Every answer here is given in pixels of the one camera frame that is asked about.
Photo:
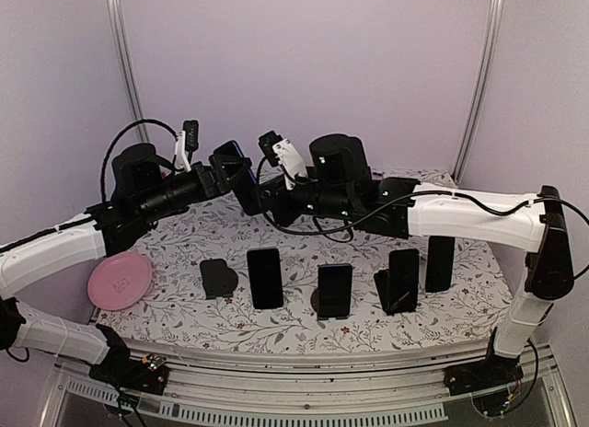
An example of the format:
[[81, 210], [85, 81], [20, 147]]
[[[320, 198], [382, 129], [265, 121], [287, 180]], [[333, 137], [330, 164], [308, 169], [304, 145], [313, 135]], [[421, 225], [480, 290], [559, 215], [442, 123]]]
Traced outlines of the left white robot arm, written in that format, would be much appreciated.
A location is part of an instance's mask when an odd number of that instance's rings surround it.
[[1, 248], [1, 347], [29, 348], [100, 364], [118, 385], [137, 375], [125, 342], [111, 328], [81, 325], [19, 300], [22, 291], [79, 265], [130, 249], [170, 216], [222, 197], [248, 179], [251, 161], [238, 147], [214, 151], [206, 164], [180, 149], [174, 161], [152, 144], [135, 144], [112, 161], [111, 197], [68, 221]]

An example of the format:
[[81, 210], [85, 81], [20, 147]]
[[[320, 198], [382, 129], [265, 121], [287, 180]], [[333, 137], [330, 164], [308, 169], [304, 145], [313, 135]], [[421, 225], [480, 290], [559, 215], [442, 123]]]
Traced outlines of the black stand wooden base front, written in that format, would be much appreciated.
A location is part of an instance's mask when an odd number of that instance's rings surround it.
[[321, 321], [321, 320], [329, 320], [329, 319], [337, 319], [337, 320], [344, 320], [344, 319], [348, 319], [349, 317], [352, 316], [351, 313], [348, 313], [346, 316], [339, 316], [339, 317], [321, 317], [319, 315], [319, 302], [318, 302], [318, 288], [316, 288], [313, 293], [310, 296], [310, 305], [313, 309], [313, 311], [316, 314], [317, 320]]

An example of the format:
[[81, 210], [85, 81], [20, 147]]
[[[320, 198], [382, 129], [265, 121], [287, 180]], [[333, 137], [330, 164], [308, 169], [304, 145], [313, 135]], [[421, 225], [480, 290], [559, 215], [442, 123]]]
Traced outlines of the blue phone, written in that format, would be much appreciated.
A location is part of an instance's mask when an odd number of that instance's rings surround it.
[[225, 179], [232, 184], [232, 192], [243, 212], [248, 216], [260, 214], [256, 192], [258, 184], [251, 163], [246, 164], [247, 159], [237, 141], [230, 140], [220, 145], [214, 150], [213, 156], [221, 164]]

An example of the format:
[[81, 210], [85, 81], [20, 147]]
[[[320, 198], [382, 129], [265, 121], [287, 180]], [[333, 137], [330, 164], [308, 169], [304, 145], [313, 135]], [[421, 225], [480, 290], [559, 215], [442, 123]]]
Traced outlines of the black phone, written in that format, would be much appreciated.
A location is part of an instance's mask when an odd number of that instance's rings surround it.
[[445, 292], [450, 289], [455, 244], [454, 237], [429, 237], [425, 273], [427, 293]]
[[318, 267], [318, 319], [345, 319], [351, 313], [353, 267], [349, 263]]
[[414, 312], [418, 303], [420, 252], [394, 250], [388, 257], [387, 313]]

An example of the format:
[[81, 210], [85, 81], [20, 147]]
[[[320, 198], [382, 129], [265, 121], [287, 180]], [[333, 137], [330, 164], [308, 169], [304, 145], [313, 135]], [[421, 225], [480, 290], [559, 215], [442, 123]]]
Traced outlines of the black phone front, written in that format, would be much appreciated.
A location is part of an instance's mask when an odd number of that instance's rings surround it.
[[394, 250], [388, 257], [387, 313], [414, 312], [418, 303], [420, 252]]

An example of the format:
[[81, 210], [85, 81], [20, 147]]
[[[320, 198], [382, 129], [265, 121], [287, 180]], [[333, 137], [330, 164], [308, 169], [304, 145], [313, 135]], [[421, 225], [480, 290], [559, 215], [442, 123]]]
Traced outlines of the black folding phone stand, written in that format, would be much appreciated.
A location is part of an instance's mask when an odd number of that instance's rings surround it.
[[388, 270], [374, 275], [375, 286], [382, 310], [387, 316], [415, 312], [418, 304], [419, 276], [404, 274], [394, 282]]

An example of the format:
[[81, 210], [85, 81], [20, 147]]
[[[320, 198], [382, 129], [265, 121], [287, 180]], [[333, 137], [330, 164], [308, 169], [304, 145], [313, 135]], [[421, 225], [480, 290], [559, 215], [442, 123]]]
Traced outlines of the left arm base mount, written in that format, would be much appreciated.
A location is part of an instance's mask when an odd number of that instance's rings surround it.
[[106, 337], [109, 349], [101, 363], [90, 365], [89, 377], [115, 388], [162, 396], [170, 372], [167, 358], [149, 353], [142, 359], [133, 359], [128, 346], [112, 328], [100, 324], [96, 328]]

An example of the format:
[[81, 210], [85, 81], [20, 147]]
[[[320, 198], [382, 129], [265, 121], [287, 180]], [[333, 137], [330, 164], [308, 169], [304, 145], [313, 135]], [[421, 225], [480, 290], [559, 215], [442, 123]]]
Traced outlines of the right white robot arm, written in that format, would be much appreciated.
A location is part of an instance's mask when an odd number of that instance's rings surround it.
[[374, 179], [360, 138], [331, 133], [311, 142], [307, 166], [292, 142], [274, 131], [263, 134], [265, 160], [282, 174], [260, 186], [261, 210], [284, 233], [301, 215], [342, 220], [345, 229], [407, 239], [466, 238], [521, 249], [523, 282], [507, 316], [491, 337], [491, 354], [476, 367], [485, 387], [510, 374], [552, 304], [578, 279], [564, 210], [571, 204], [558, 190], [501, 194], [445, 188], [416, 179]]

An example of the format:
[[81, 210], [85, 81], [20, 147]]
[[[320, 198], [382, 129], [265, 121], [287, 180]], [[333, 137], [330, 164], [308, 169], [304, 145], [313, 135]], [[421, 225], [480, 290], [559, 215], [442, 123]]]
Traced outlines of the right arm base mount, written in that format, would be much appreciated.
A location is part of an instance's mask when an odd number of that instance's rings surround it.
[[457, 396], [514, 384], [523, 378], [520, 357], [500, 356], [490, 343], [483, 359], [446, 367], [443, 383], [451, 396]]

